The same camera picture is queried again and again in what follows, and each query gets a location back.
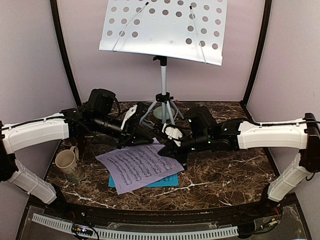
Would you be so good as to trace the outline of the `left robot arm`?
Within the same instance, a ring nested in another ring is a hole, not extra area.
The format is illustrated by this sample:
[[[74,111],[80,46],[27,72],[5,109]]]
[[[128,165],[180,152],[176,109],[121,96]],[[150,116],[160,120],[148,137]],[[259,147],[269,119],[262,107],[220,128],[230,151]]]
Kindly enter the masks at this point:
[[[53,115],[21,123],[0,126],[0,180],[16,185],[43,203],[60,218],[71,213],[61,191],[42,180],[17,160],[15,152],[30,146],[91,134],[100,143],[122,148],[151,144],[153,139],[139,130],[143,107],[131,107],[111,116],[113,104],[118,104],[116,94],[106,89],[93,89],[88,101],[77,108],[62,110]]]

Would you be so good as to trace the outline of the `purple sheet music page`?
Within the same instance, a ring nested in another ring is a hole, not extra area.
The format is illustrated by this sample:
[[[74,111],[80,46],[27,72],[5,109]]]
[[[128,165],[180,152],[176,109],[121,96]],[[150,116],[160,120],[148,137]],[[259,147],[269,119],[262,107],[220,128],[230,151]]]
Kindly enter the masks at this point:
[[[158,154],[163,147],[160,143],[125,147],[95,158],[106,166],[121,195],[184,170],[176,159]]]

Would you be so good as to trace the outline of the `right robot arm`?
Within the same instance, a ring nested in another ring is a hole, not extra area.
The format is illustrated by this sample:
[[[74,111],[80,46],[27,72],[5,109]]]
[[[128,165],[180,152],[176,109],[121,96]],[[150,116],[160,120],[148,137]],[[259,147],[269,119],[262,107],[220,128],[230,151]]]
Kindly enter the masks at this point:
[[[255,213],[260,217],[273,211],[303,179],[320,171],[320,128],[312,113],[291,121],[231,119],[218,123],[206,106],[196,106],[189,109],[184,118],[190,134],[184,134],[175,125],[165,124],[162,132],[170,141],[158,152],[160,156],[176,159],[183,167],[187,166],[191,152],[234,152],[268,147],[298,149],[291,164],[264,188],[261,201],[255,205]]]

